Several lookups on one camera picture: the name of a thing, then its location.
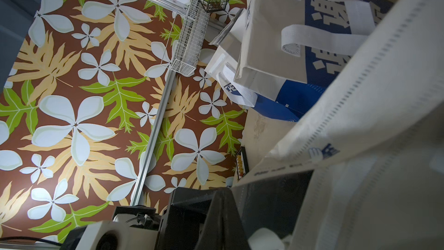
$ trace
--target shopping bag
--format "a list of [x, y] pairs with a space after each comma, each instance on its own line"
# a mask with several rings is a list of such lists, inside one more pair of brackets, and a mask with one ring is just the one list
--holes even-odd
[[325, 89], [312, 84], [285, 81], [282, 78], [262, 74], [264, 87], [268, 87], [270, 91], [276, 88], [281, 90], [279, 97], [271, 100], [235, 83], [234, 76], [241, 49], [239, 40], [243, 35], [239, 31], [243, 28], [239, 25], [245, 25], [245, 22], [246, 12], [242, 13], [236, 23], [231, 26], [229, 33], [225, 33], [225, 38], [220, 42], [205, 71], [219, 82], [232, 102], [252, 107], [259, 114], [271, 119], [298, 121], [316, 103]]
[[[369, 16], [371, 15], [374, 23], [377, 24], [392, 6], [392, 3], [387, 0], [337, 1], [341, 2], [247, 0], [247, 21], [242, 39], [242, 56], [234, 81], [274, 101], [277, 100], [286, 81], [328, 87], [350, 61], [352, 56], [350, 54], [358, 48], [356, 45], [360, 45], [369, 34]], [[361, 10], [362, 4], [369, 5], [370, 15], [361, 16], [362, 12], [356, 11]], [[289, 29], [283, 31], [284, 28], [293, 25], [297, 25], [299, 33], [306, 33], [308, 30], [311, 31], [310, 33], [317, 31], [315, 34], [319, 37], [327, 35], [328, 38], [314, 40], [317, 45], [324, 43], [324, 46], [312, 47], [313, 44], [310, 43], [301, 44], [298, 52], [293, 50], [294, 53], [291, 53], [292, 43], [283, 44], [282, 39], [285, 34], [298, 33], [291, 32]], [[355, 47], [341, 49], [343, 54], [329, 52], [328, 50], [336, 48], [325, 47], [325, 44], [343, 46], [341, 39], [344, 37], [356, 39], [356, 43], [349, 43]], [[267, 79], [264, 75], [273, 76], [276, 85], [274, 87], [264, 85]]]

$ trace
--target non-woven bag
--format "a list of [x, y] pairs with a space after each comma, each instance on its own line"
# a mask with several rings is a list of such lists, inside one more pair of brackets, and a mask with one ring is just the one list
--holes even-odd
[[[334, 2], [329, 0], [247, 0], [246, 31], [242, 40], [242, 55], [234, 81], [258, 94], [273, 101], [278, 101], [279, 94], [285, 93], [282, 89], [288, 82], [298, 81], [326, 88], [349, 62], [351, 55], [330, 53], [328, 51], [301, 45], [298, 55], [283, 51], [282, 31], [292, 25], [301, 25], [303, 31], [312, 31], [334, 34], [330, 45], [342, 44], [340, 35], [352, 34], [349, 18], [344, 1], [353, 2], [347, 6], [351, 14], [352, 26], [359, 35], [368, 35], [368, 27], [360, 28], [360, 25], [368, 25], [369, 18], [359, 18], [358, 0], [341, 0]], [[386, 0], [363, 0], [368, 3], [370, 13], [375, 23], [379, 23], [384, 14], [392, 6]], [[326, 39], [319, 39], [320, 44]], [[270, 88], [264, 85], [273, 76]]]

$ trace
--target white tote bag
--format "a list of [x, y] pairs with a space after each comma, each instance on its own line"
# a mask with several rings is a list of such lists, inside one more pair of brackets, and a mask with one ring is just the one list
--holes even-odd
[[327, 87], [383, 17], [379, 6], [387, 11], [392, 5], [386, 0], [247, 0], [247, 4], [234, 81], [274, 101], [286, 80]]

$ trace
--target printed logo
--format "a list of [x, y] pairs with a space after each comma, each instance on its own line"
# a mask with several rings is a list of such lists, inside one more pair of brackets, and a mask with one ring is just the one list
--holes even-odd
[[225, 89], [228, 90], [228, 92], [232, 93], [233, 95], [242, 96], [241, 93], [234, 87], [231, 83], [228, 83], [224, 86]]
[[332, 144], [327, 144], [323, 149], [310, 148], [308, 154], [310, 155], [313, 162], [319, 162], [321, 160], [330, 158], [340, 151], [335, 149]]

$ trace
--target tan leaf pattern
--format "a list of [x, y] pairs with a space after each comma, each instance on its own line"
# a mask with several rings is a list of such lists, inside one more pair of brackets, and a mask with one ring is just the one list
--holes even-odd
[[[42, 238], [55, 236], [63, 241], [74, 227], [95, 221], [110, 220], [114, 210], [113, 205], [129, 205], [131, 192], [128, 196], [119, 200], [118, 203], [109, 202], [106, 199], [116, 187], [132, 181], [132, 179], [117, 173], [115, 161], [118, 158], [128, 157], [135, 172], [138, 172], [140, 150], [146, 147], [150, 139], [152, 123], [157, 117], [159, 102], [164, 93], [165, 72], [156, 78], [145, 77], [145, 74], [148, 69], [160, 64], [160, 43], [166, 46], [168, 59], [172, 57], [171, 42], [167, 43], [164, 37], [166, 36], [165, 32], [171, 28], [173, 23], [173, 14], [159, 6], [151, 7], [147, 0], [125, 3], [126, 7], [137, 9], [147, 14], [152, 20], [137, 24], [134, 23], [134, 21], [137, 21], [134, 17], [135, 10], [132, 14], [131, 12], [121, 13], [121, 19], [128, 21], [129, 34], [124, 41], [120, 41], [115, 33], [115, 27], [117, 27], [114, 24], [115, 10], [107, 15], [103, 13], [101, 19], [86, 18], [82, 15], [82, 7], [79, 4], [89, 1], [110, 3], [108, 0], [63, 0], [63, 2], [60, 2], [60, 8], [49, 12], [47, 15], [63, 16], [69, 19], [74, 31], [58, 32], [50, 24], [51, 22], [43, 20], [43, 26], [46, 30], [46, 32], [41, 32], [42, 36], [45, 34], [43, 46], [37, 47], [27, 36], [23, 41], [20, 52], [17, 54], [15, 63], [4, 64], [4, 66], [13, 65], [13, 70], [11, 70], [8, 77], [8, 93], [0, 95], [0, 103], [9, 109], [13, 109], [10, 107], [11, 99], [8, 99], [8, 105], [5, 105], [7, 103], [6, 94], [17, 95], [18, 97], [14, 100], [24, 105], [33, 101], [36, 101], [36, 103], [33, 115], [23, 116], [21, 119], [17, 117], [14, 121], [14, 125], [16, 125], [14, 131], [9, 134], [8, 140], [0, 145], [0, 150], [16, 152], [23, 163], [16, 169], [1, 171], [3, 181], [0, 182], [0, 193], [3, 193], [0, 194], [0, 237], [30, 236]], [[233, 7], [245, 8], [241, 4], [230, 4], [230, 8]], [[177, 26], [175, 28], [177, 33], [182, 25], [180, 16], [176, 17], [174, 24]], [[152, 49], [153, 44], [157, 46], [154, 51]], [[209, 46], [207, 41], [204, 41], [204, 47], [215, 49], [215, 47]], [[110, 65], [105, 69], [101, 68], [101, 72], [95, 71], [93, 59], [99, 65], [102, 56], [104, 56], [104, 62], [109, 60], [100, 66], [115, 64], [118, 67]], [[193, 130], [197, 135], [208, 128], [208, 125], [202, 121], [207, 120], [210, 114], [204, 115], [198, 111], [201, 105], [207, 104], [200, 99], [200, 93], [206, 92], [212, 95], [214, 89], [220, 88], [220, 86], [212, 78], [209, 78], [212, 85], [208, 87], [205, 83], [202, 88], [198, 81], [193, 80], [194, 76], [200, 75], [199, 69], [205, 66], [206, 64], [199, 62], [195, 74], [188, 78], [177, 74], [173, 90], [168, 98], [165, 112], [165, 122], [168, 121], [168, 123], [166, 123], [166, 127], [162, 128], [161, 136], [156, 141], [156, 144], [160, 146], [158, 149], [161, 150], [157, 151], [157, 165], [150, 172], [151, 175], [162, 176], [166, 187], [160, 191], [149, 191], [144, 187], [141, 198], [142, 204], [155, 208], [159, 214], [162, 214], [167, 208], [170, 197], [170, 194], [164, 192], [164, 190], [177, 186], [180, 180], [186, 180], [186, 183], [182, 180], [181, 186], [187, 188], [209, 189], [225, 186], [226, 178], [234, 175], [231, 168], [235, 166], [235, 160], [226, 153], [222, 153], [226, 156], [224, 161], [215, 165], [207, 163], [210, 172], [208, 180], [203, 186], [197, 180], [196, 161], [180, 172], [171, 169], [171, 160], [174, 155], [190, 152], [190, 149], [182, 147], [174, 140], [174, 134], [181, 128], [187, 128]], [[157, 74], [162, 72], [161, 67], [153, 69], [158, 70]], [[123, 95], [123, 91], [122, 93], [109, 94], [109, 88], [101, 84], [107, 82], [107, 77], [111, 81], [114, 79], [126, 80], [127, 82], [131, 79], [140, 80], [137, 83], [129, 83], [131, 89], [125, 94], [126, 97], [138, 99], [138, 101], [133, 102], [126, 101], [127, 111], [135, 114], [131, 118], [135, 131], [125, 132], [125, 129], [119, 129], [118, 120], [109, 119], [114, 105], [104, 104], [103, 110], [97, 110], [97, 113], [92, 114], [92, 117], [83, 117], [81, 123], [105, 126], [113, 130], [116, 135], [106, 140], [100, 140], [100, 136], [95, 136], [95, 140], [93, 140], [81, 131], [80, 136], [82, 139], [86, 139], [85, 143], [88, 143], [90, 147], [90, 154], [81, 166], [72, 158], [73, 137], [71, 132], [50, 147], [39, 147], [32, 143], [32, 133], [34, 133], [31, 132], [32, 129], [42, 126], [70, 124], [59, 119], [63, 118], [64, 114], [71, 112], [69, 106], [59, 106], [60, 116], [48, 115], [48, 110], [44, 112], [41, 109], [44, 109], [44, 106], [40, 108], [40, 102], [43, 98], [49, 95], [66, 97], [71, 102], [74, 116], [77, 118], [82, 116], [82, 114], [79, 114], [79, 106], [86, 98], [95, 97], [95, 99], [98, 99], [102, 97], [103, 102], [107, 103], [110, 97]], [[91, 89], [96, 89], [96, 93], [92, 92], [91, 89], [85, 90], [81, 87], [92, 87]], [[225, 94], [220, 99], [229, 103]], [[236, 104], [228, 104], [223, 109], [223, 112], [241, 113], [241, 111], [241, 107]], [[7, 122], [8, 119], [14, 119], [9, 117], [10, 112], [0, 113], [0, 121]], [[243, 125], [245, 117], [246, 114], [243, 112], [233, 121]], [[232, 136], [241, 138], [241, 131], [233, 130]], [[207, 146], [206, 150], [227, 152], [227, 146], [222, 146], [219, 149], [222, 137], [223, 134], [217, 135], [216, 141]], [[26, 167], [37, 166], [36, 163], [39, 162], [37, 157], [39, 156], [41, 157], [40, 165], [43, 169], [46, 169], [45, 174], [39, 171], [39, 177], [35, 175], [34, 178], [30, 178], [30, 175], [20, 171]], [[70, 222], [71, 225], [64, 225], [64, 223], [60, 225], [55, 222], [52, 220], [51, 212], [44, 215], [42, 219], [30, 219], [28, 210], [42, 204], [30, 197], [32, 189], [43, 188], [52, 194], [54, 188], [62, 179], [68, 181], [66, 193], [79, 198], [73, 203], [60, 205], [67, 213], [65, 221]]]
[[46, 32], [45, 37], [44, 46], [37, 47], [36, 52], [34, 52], [35, 44], [31, 40], [29, 40], [29, 43], [25, 40], [17, 56], [24, 62], [14, 63], [14, 69], [30, 70], [32, 72], [21, 73], [8, 78], [8, 81], [11, 82], [44, 78], [31, 93], [27, 105], [40, 96], [42, 99], [53, 94], [57, 87], [57, 80], [63, 82], [58, 78], [69, 72], [80, 57], [80, 52], [74, 54], [74, 51], [64, 56], [65, 44], [62, 44], [53, 55], [54, 39], [52, 33], [48, 35], [48, 32]]

